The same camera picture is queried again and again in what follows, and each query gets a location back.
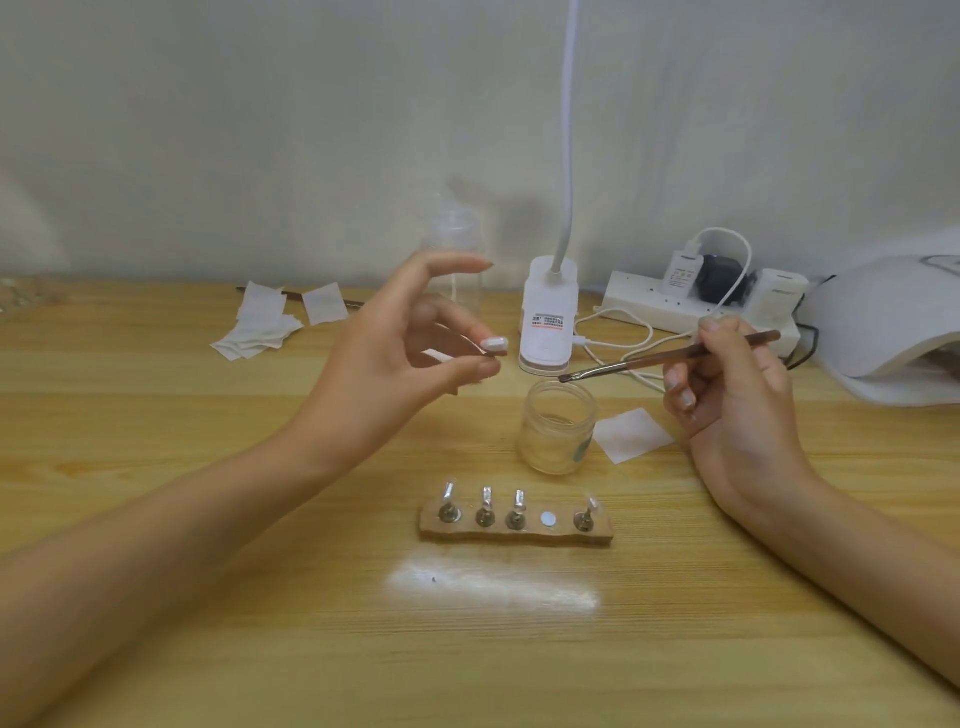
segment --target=white bottle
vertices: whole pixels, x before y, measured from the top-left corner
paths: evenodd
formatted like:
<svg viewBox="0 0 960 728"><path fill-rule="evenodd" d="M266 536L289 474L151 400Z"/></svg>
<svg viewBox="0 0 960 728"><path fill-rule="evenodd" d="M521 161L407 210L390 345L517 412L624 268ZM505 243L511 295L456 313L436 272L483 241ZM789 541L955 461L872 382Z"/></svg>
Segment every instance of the white bottle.
<svg viewBox="0 0 960 728"><path fill-rule="evenodd" d="M425 250L457 250L484 254L480 217L444 195L436 196L437 211L427 225ZM483 275L456 273L433 279L427 290L442 293L472 313L480 313Z"/></svg>

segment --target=white wall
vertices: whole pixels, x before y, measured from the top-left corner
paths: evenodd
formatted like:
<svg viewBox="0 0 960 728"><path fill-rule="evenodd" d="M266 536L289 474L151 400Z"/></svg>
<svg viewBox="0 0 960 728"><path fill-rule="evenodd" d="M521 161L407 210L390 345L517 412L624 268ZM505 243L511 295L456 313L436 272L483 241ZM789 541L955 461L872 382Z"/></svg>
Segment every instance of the white wall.
<svg viewBox="0 0 960 728"><path fill-rule="evenodd" d="M430 193L492 283L560 226L565 0L0 4L0 267L376 280ZM960 223L956 0L583 0L571 253L659 273L699 228L766 265Z"/></svg>

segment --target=white cable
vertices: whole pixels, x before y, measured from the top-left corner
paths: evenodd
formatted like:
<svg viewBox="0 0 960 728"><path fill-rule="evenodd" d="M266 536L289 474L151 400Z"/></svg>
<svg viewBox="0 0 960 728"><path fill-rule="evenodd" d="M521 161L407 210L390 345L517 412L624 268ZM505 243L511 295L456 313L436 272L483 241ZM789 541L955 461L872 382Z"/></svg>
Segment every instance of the white cable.
<svg viewBox="0 0 960 728"><path fill-rule="evenodd" d="M580 0L570 0L566 12L566 45L564 46L564 76L561 81L560 134L564 155L564 229L560 234L560 245L553 256L553 273L560 273L564 265L566 249L570 247L570 235L573 233L573 149L570 132L570 107L573 93L573 55L577 48L577 19L580 14Z"/></svg>
<svg viewBox="0 0 960 728"><path fill-rule="evenodd" d="M740 283L742 283L744 278L746 278L747 272L750 270L750 264L754 260L754 249L753 247L751 247L750 241L747 240L747 238L745 238L739 232L728 230L727 228L706 228L704 230L701 230L696 235L694 235L693 238L691 238L690 242L686 244L684 249L687 250L689 253L699 253L701 235L703 235L705 232L714 232L714 231L724 232L726 234L732 235L737 240L742 242L744 247L747 249L747 259L744 262L743 270L740 272L739 277L736 279L736 282L731 286L730 290L727 291L727 294L722 299L720 299L720 303L718 303L716 308L713 309L714 314L718 314L720 312L721 307L723 307L724 303L726 303L730 299L730 296L733 295L733 292L740 287ZM647 327L647 338L645 338L639 344L608 344L603 341L592 341L590 339L587 339L584 336L580 336L579 334L577 334L578 324L582 324L584 321L589 321L590 319L595 319L597 316L602 316L603 314L610 313L611 311L617 311L619 313L625 314L626 316L629 316L631 319L633 319L638 324L640 324L642 327ZM685 339L689 336L693 336L696 332L697 332L697 329L693 329L692 331L688 331L687 333L674 334L673 336L667 336L663 339L659 339L658 341L651 343L651 340L654 337L654 328L648 322L639 318L638 316L631 313L630 311L624 310L623 308L600 308L595 310L589 316L585 316L584 318L575 321L573 324L574 343L581 344L581 346L583 346L584 348L584 351L587 353L587 356L593 359L593 361L595 361L601 367L604 366L607 362L603 361L599 356L593 353L590 346L607 347L609 349L627 349L628 351L624 353L623 356L620 357L620 361L624 361L632 356L636 356L639 353L648 352L651 349L655 349L660 344L665 344L668 341L676 341L677 339ZM663 375L656 375L656 374L650 374L650 373L641 374L636 370L628 370L626 372L623 372L622 374L632 376L634 379L640 382L640 384L650 387L651 389L654 389L660 392L661 394L666 392L663 385L656 382L657 379L663 379Z"/></svg>

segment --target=wooden desk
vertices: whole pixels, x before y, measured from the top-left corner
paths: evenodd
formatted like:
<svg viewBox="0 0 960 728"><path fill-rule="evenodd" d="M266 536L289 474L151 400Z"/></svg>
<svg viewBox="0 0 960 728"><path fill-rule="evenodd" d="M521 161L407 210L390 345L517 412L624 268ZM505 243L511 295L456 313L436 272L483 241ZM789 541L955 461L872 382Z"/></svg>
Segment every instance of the wooden desk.
<svg viewBox="0 0 960 728"><path fill-rule="evenodd" d="M65 305L0 325L0 548L146 493L293 413L339 325L229 363L208 345L238 303L225 285L85 283ZM515 339L518 304L503 294L487 306ZM305 320L299 304L288 311ZM820 471L960 545L960 411L878 409L813 366L796 380ZM429 407L43 724L960 723L956 692L725 520L680 447L615 467L593 446L565 478L527 469L514 439L534 381L510 361ZM589 386L602 416L642 405L676 432L654 392L625 377ZM421 543L417 509L448 475L478 493L522 486L531 501L589 490L616 540Z"/></svg>

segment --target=glass jar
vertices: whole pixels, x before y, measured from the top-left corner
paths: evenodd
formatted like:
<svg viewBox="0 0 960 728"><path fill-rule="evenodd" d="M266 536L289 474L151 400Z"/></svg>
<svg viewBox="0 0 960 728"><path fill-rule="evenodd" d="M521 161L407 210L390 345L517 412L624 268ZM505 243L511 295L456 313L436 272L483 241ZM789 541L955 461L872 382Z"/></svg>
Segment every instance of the glass jar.
<svg viewBox="0 0 960 728"><path fill-rule="evenodd" d="M573 473L587 454L596 421L597 402L579 384L539 382L523 404L520 455L541 473Z"/></svg>

